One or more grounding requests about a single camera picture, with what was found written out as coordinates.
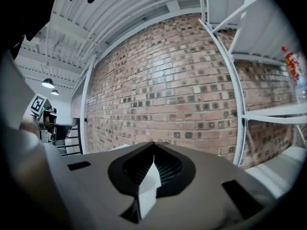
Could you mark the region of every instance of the red bottle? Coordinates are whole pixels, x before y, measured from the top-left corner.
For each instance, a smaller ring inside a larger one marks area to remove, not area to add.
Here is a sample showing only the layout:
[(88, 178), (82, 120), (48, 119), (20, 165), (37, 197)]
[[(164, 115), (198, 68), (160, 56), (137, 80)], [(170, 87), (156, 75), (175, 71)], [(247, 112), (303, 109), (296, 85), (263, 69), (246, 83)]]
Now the red bottle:
[[(282, 51), (287, 53), (287, 51), (288, 51), (287, 47), (282, 46)], [(299, 74), (296, 72), (296, 66), (298, 64), (298, 62), (296, 61), (296, 55), (293, 52), (289, 52), (288, 54), (286, 54), (284, 59), (285, 59), (287, 66), (290, 69), (291, 75), (292, 75), (292, 77), (294, 79), (294, 83), (296, 85), (296, 82), (299, 79)]]

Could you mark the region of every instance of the person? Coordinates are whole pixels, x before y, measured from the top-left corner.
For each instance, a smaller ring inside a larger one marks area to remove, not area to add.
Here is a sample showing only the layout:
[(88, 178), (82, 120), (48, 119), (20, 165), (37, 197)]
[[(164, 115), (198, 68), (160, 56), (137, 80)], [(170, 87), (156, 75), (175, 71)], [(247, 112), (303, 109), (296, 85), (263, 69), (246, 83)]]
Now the person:
[(31, 41), (50, 21), (55, 0), (1, 0), (3, 34), (1, 50), (16, 58), (24, 37)]

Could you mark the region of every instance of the white metal shelf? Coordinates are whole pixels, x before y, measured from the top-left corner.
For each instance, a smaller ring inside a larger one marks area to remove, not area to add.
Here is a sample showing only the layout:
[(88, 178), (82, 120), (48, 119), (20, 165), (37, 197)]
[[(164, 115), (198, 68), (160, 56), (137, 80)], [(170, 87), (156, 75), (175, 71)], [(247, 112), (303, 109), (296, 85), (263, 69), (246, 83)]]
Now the white metal shelf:
[[(220, 24), (226, 17), (236, 11), (244, 0), (207, 0), (208, 17), (207, 23), (211, 26)], [(240, 17), (234, 17), (227, 25), (238, 26)]]
[(246, 112), (247, 115), (281, 116), (307, 113), (307, 103), (292, 103)]
[(287, 46), (293, 52), (300, 49), (294, 30), (273, 0), (256, 0), (252, 3), (246, 10), (244, 23), (237, 34), (231, 46), (231, 53), (237, 54), (238, 59), (240, 56), (243, 56), (241, 59), (257, 56), (262, 57), (260, 61), (267, 58), (268, 61), (279, 61), (282, 65), (282, 46)]
[[(206, 0), (207, 16), (201, 16), (201, 24), (217, 44), (227, 65), (234, 89), (240, 90), (240, 80), (233, 64), (235, 59), (264, 62), (283, 66), (282, 46), (291, 51), (300, 49), (298, 39), (286, 17), (273, 0)], [(236, 34), (229, 50), (216, 36), (216, 32), (224, 28), (236, 28)], [(234, 164), (240, 164), (244, 151), (244, 143), (248, 120), (258, 120), (278, 124), (304, 124), (307, 115), (303, 115), (306, 105), (285, 105), (257, 111), (246, 111), (244, 98), (237, 100), (238, 128)], [(275, 117), (278, 115), (303, 115), (295, 117)]]
[(307, 115), (300, 117), (271, 117), (271, 116), (245, 114), (242, 115), (242, 117), (248, 120), (257, 120), (262, 122), (284, 124), (284, 125), (300, 125), (307, 123)]

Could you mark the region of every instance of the ceiling beam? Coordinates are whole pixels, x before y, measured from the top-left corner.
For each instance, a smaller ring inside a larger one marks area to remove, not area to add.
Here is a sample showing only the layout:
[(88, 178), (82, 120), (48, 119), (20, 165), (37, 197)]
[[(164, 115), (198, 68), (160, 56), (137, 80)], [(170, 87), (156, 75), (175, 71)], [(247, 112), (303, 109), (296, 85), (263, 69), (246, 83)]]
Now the ceiling beam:
[(52, 14), (50, 19), (50, 27), (52, 29), (64, 32), (81, 43), (87, 38), (88, 35), (88, 31), (57, 14)]
[(255, 2), (259, 0), (248, 0), (245, 2), (240, 8), (238, 8), (236, 11), (234, 11), (231, 15), (229, 15), (226, 19), (224, 19), (217, 27), (214, 28), (212, 31), (213, 33), (220, 30), (223, 26), (228, 24), (233, 18), (236, 18), (237, 16), (243, 14), (245, 11), (249, 9), (251, 5), (253, 5)]
[[(45, 50), (47, 49), (46, 44), (47, 44), (46, 39), (36, 37), (36, 36), (31, 41), (28, 41), (26, 39), (24, 39), (23, 41), (23, 45), (27, 45), (27, 46), (34, 47), (34, 48), (36, 48), (36, 46), (40, 46), (40, 47), (43, 47)], [(82, 59), (81, 57), (77, 56), (77, 52), (75, 51), (74, 48), (67, 46), (63, 43), (58, 43), (55, 40), (50, 38), (48, 41), (48, 49), (50, 50), (49, 52), (52, 52), (52, 54), (57, 54), (63, 57), (74, 58), (74, 62), (79, 62), (80, 63), (79, 66), (81, 68), (84, 68)]]
[(166, 5), (170, 12), (176, 12), (180, 10), (179, 3), (177, 0), (169, 1), (166, 3)]
[[(109, 37), (111, 37), (112, 35), (114, 35), (115, 33), (117, 33), (118, 30), (120, 30), (122, 27), (124, 27), (126, 24), (129, 23), (129, 21), (131, 21), (133, 18), (137, 18), (139, 17), (141, 14), (143, 14), (147, 9), (152, 8), (154, 6), (157, 6), (159, 4), (166, 4), (168, 1), (173, 1), (173, 0), (160, 0), (158, 2), (154, 2), (150, 5), (147, 5), (145, 7), (143, 7), (140, 10), (137, 10), (136, 12), (132, 13), (129, 16), (126, 16), (125, 18), (123, 18), (122, 20), (120, 20), (119, 23), (117, 23), (115, 26), (112, 27), (112, 29), (108, 30), (108, 32), (106, 32), (102, 38), (99, 39), (98, 43), (101, 44), (104, 41), (107, 41), (107, 39)], [(83, 56), (84, 58), (88, 57), (89, 54), (93, 51), (96, 50), (98, 52), (98, 50), (95, 48), (95, 46), (92, 46), (92, 48), (89, 48), (86, 52), (86, 54)]]
[(115, 42), (113, 42), (106, 49), (106, 51), (103, 52), (103, 54), (100, 56), (100, 58), (97, 60), (97, 62), (99, 62), (104, 57), (106, 57), (108, 55), (108, 53), (110, 53), (115, 47), (120, 45), (126, 39), (128, 39), (129, 37), (137, 34), (138, 32), (140, 32), (141, 30), (147, 28), (148, 26), (151, 26), (153, 24), (159, 23), (161, 21), (164, 21), (164, 20), (176, 17), (176, 16), (180, 16), (180, 15), (183, 15), (183, 14), (200, 13), (200, 12), (201, 12), (200, 8), (181, 9), (179, 11), (176, 11), (176, 12), (173, 12), (173, 13), (163, 14), (163, 15), (157, 16), (157, 17), (155, 17), (155, 18), (153, 18), (151, 20), (148, 20), (148, 21), (138, 25), (137, 27), (133, 28), (132, 30), (128, 31), (123, 36), (121, 36), (119, 39), (117, 39)]
[[(113, 19), (112, 21), (108, 22), (108, 23), (104, 26), (103, 30), (101, 30), (100, 33), (99, 33), (98, 35), (96, 35), (94, 42), (99, 44), (101, 41), (105, 41), (106, 35), (108, 35), (108, 33), (109, 33), (111, 30), (113, 30), (115, 26), (118, 26), (118, 24), (121, 23), (123, 20), (125, 20), (125, 19), (131, 17), (131, 15), (127, 16), (127, 14), (131, 14), (134, 10), (136, 10), (136, 9), (138, 9), (138, 8), (141, 8), (141, 10), (143, 10), (145, 4), (147, 4), (147, 3), (149, 3), (149, 2), (152, 2), (152, 1), (156, 1), (156, 0), (141, 0), (141, 1), (137, 2), (137, 3), (135, 3), (133, 6), (130, 6), (130, 7), (127, 8), (126, 10), (122, 11), (120, 14), (118, 14), (118, 15), (116, 16), (115, 19)], [(154, 4), (157, 5), (157, 4), (159, 4), (160, 2), (161, 2), (161, 1), (154, 2), (154, 3), (152, 3), (152, 4), (149, 4), (148, 6), (149, 6), (149, 7), (153, 7)], [(83, 47), (84, 47), (84, 44), (82, 44), (81, 47), (79, 48), (78, 55), (82, 52)], [(85, 59), (86, 57), (88, 57), (89, 54), (91, 53), (91, 51), (93, 51), (93, 49), (94, 49), (94, 46), (93, 46), (93, 44), (91, 44), (91, 45), (88, 47), (86, 53), (84, 54), (83, 59)]]
[(81, 54), (81, 52), (83, 51), (86, 43), (88, 40), (90, 40), (91, 36), (94, 34), (95, 30), (101, 25), (102, 22), (106, 21), (106, 18), (108, 18), (108, 16), (112, 15), (112, 13), (118, 11), (119, 9), (121, 9), (123, 6), (125, 6), (125, 3), (128, 2), (130, 0), (119, 0), (118, 2), (114, 3), (104, 14), (103, 16), (100, 16), (100, 18), (96, 21), (96, 23), (94, 24), (94, 26), (91, 28), (91, 31), (89, 32), (89, 34), (86, 37), (86, 40), (81, 44), (81, 47), (79, 48), (78, 51), (78, 55)]
[(33, 77), (33, 78), (42, 79), (42, 80), (44, 80), (46, 78), (52, 78), (52, 80), (54, 81), (55, 84), (61, 84), (61, 85), (66, 85), (66, 86), (70, 86), (70, 87), (73, 87), (74, 84), (75, 84), (75, 82), (73, 82), (73, 81), (65, 80), (65, 79), (55, 77), (53, 75), (49, 75), (49, 74), (42, 73), (42, 72), (39, 72), (39, 71), (27, 69), (27, 68), (22, 67), (22, 66), (19, 66), (18, 69), (24, 76), (29, 76), (29, 77)]
[[(36, 52), (33, 52), (33, 51), (30, 51), (30, 50), (23, 49), (23, 48), (20, 49), (18, 57), (31, 59), (31, 60), (40, 62), (40, 63), (45, 64), (45, 65), (47, 64), (46, 56), (41, 55), (41, 54), (36, 53)], [(50, 58), (50, 57), (49, 57), (49, 65), (52, 66), (52, 67), (64, 69), (66, 71), (70, 71), (70, 72), (76, 73), (76, 74), (80, 74), (82, 72), (81, 68), (78, 68), (76, 66), (67, 64), (65, 62), (62, 62), (62, 61), (59, 61), (59, 60), (56, 60), (56, 59), (53, 59), (53, 58)]]

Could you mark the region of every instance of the red brick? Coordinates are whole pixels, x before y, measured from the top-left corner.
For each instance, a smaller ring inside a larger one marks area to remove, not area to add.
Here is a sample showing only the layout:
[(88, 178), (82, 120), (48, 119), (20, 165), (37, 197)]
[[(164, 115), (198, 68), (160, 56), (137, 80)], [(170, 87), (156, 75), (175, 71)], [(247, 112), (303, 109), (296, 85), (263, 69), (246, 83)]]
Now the red brick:
[(175, 80), (187, 79), (195, 77), (195, 71), (185, 71), (181, 73), (174, 74)]
[(149, 130), (149, 138), (157, 138), (157, 139), (167, 139), (168, 138), (168, 132), (165, 132), (164, 130)]
[(147, 139), (148, 139), (148, 137), (145, 136), (145, 135), (136, 135), (136, 136), (135, 136), (135, 140), (137, 140), (137, 141), (139, 141), (139, 142), (148, 141)]
[(139, 88), (145, 88), (146, 87), (146, 82), (140, 82), (140, 83), (137, 83), (136, 85), (136, 88), (139, 89)]
[(168, 132), (168, 137), (169, 138), (175, 138), (175, 140), (178, 139), (177, 137), (174, 136), (175, 132), (180, 134), (180, 138), (184, 138), (185, 137), (185, 132), (184, 131), (180, 131), (180, 130), (178, 130), (178, 131), (169, 131)]
[(155, 122), (155, 123), (148, 123), (148, 128), (170, 130), (170, 129), (177, 129), (177, 124), (170, 122)]
[(177, 127), (180, 130), (194, 130), (195, 123), (178, 123)]
[(193, 64), (193, 66), (195, 70), (204, 70), (205, 68), (210, 68), (211, 63), (210, 62), (200, 62), (200, 63)]
[(146, 114), (147, 113), (147, 109), (146, 107), (143, 108), (135, 108), (135, 114)]
[(151, 120), (153, 121), (167, 121), (167, 115), (151, 115)]
[(153, 63), (153, 67), (156, 67), (156, 66), (159, 66), (159, 65), (162, 65), (164, 64), (164, 60), (159, 60), (159, 61), (156, 61)]
[(194, 141), (196, 148), (214, 148), (214, 140), (196, 140)]
[(220, 137), (219, 131), (202, 131), (201, 138), (202, 139), (218, 139)]
[(166, 82), (170, 82), (170, 81), (173, 81), (174, 80), (174, 76), (173, 75), (167, 75), (166, 77), (165, 77), (165, 81)]
[(221, 118), (222, 118), (221, 111), (209, 111), (209, 112), (204, 113), (205, 120), (217, 120)]
[(216, 82), (216, 79), (216, 76), (198, 77), (200, 84), (214, 83)]
[(162, 70), (169, 69), (169, 68), (172, 68), (172, 67), (173, 67), (172, 62), (166, 63), (165, 60), (164, 60), (164, 64), (158, 66), (158, 69), (159, 69), (159, 71), (162, 71)]
[(185, 148), (194, 148), (193, 140), (176, 140), (176, 145)]
[(223, 130), (220, 133), (221, 138), (237, 136), (237, 129)]
[(174, 51), (174, 52), (170, 53), (171, 57), (177, 56), (177, 55), (183, 55), (183, 54), (185, 54), (184, 49), (178, 50), (178, 51)]
[(217, 69), (208, 68), (204, 70), (204, 75), (216, 75), (218, 74)]
[(166, 98), (153, 99), (153, 105), (164, 105), (166, 104)]
[(229, 99), (229, 94), (226, 91), (221, 92), (222, 93), (222, 99), (223, 100), (228, 100)]
[(146, 94), (137, 94), (135, 96), (135, 101), (142, 101), (142, 100), (146, 100)]
[(228, 101), (228, 107), (229, 108), (236, 108), (236, 101), (235, 100)]
[(177, 105), (175, 107), (176, 112), (178, 113), (192, 113), (196, 112), (196, 108), (194, 104), (187, 104), (187, 105)]
[(203, 151), (214, 155), (219, 154), (218, 148), (205, 148)]
[(154, 53), (153, 54), (153, 58), (154, 57), (157, 57), (157, 56), (160, 56), (160, 55), (162, 55), (163, 54), (163, 51), (159, 51), (159, 52), (157, 52), (157, 53)]
[(217, 92), (209, 92), (201, 95), (203, 102), (218, 101), (220, 100), (220, 95)]
[(162, 77), (164, 75), (164, 72), (163, 71), (157, 71), (155, 73), (152, 74), (152, 78), (159, 78), (159, 77)]
[(228, 154), (229, 153), (229, 147), (221, 147), (219, 149), (219, 154)]
[(147, 128), (147, 124), (145, 122), (135, 122), (135, 126), (138, 128)]
[(170, 57), (170, 54), (162, 54), (162, 55), (159, 55), (157, 57), (152, 58), (152, 62), (162, 60), (162, 59), (165, 59), (165, 58), (169, 58), (169, 57)]
[(184, 66), (185, 64), (186, 64), (185, 60), (179, 60), (173, 63), (173, 67)]
[(230, 137), (226, 139), (217, 139), (215, 140), (215, 147), (226, 147), (230, 145), (235, 145), (236, 144), (236, 136), (235, 137)]
[(175, 68), (164, 70), (164, 75), (169, 75), (169, 74), (174, 74), (174, 73), (176, 73)]
[(166, 84), (165, 83), (160, 83), (160, 84), (155, 84), (154, 86), (151, 87), (152, 92), (160, 91), (160, 90), (165, 90), (166, 89)]
[(177, 107), (174, 105), (169, 106), (151, 106), (147, 109), (148, 113), (175, 113), (177, 112)]
[(175, 95), (192, 94), (191, 87), (181, 87), (175, 89)]
[(169, 121), (201, 121), (202, 114), (191, 113), (191, 114), (169, 114)]

